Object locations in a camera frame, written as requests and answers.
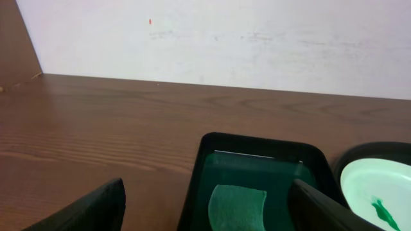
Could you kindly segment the green sponge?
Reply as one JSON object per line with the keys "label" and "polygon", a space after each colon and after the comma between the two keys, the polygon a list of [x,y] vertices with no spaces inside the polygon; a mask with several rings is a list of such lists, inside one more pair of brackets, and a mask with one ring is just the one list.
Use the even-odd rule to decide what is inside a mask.
{"label": "green sponge", "polygon": [[266,191],[217,185],[210,197],[208,218],[213,231],[265,231]]}

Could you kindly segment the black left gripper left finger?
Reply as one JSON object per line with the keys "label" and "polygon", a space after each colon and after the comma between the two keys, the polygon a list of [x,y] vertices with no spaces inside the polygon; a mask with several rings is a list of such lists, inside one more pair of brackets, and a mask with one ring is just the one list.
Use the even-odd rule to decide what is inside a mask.
{"label": "black left gripper left finger", "polygon": [[126,194],[121,178],[115,178],[26,230],[121,230]]}

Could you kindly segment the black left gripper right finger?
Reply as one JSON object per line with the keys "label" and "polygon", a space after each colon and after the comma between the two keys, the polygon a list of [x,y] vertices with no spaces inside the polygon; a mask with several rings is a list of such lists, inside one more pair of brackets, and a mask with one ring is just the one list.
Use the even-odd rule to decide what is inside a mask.
{"label": "black left gripper right finger", "polygon": [[382,231],[299,179],[288,191],[288,211],[298,231]]}

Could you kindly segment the mint green plate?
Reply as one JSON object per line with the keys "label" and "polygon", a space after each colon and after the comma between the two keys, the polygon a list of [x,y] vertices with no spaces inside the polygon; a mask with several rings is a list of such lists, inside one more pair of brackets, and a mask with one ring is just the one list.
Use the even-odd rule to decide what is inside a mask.
{"label": "mint green plate", "polygon": [[384,230],[410,230],[410,166],[363,158],[343,168],[342,192],[351,210]]}

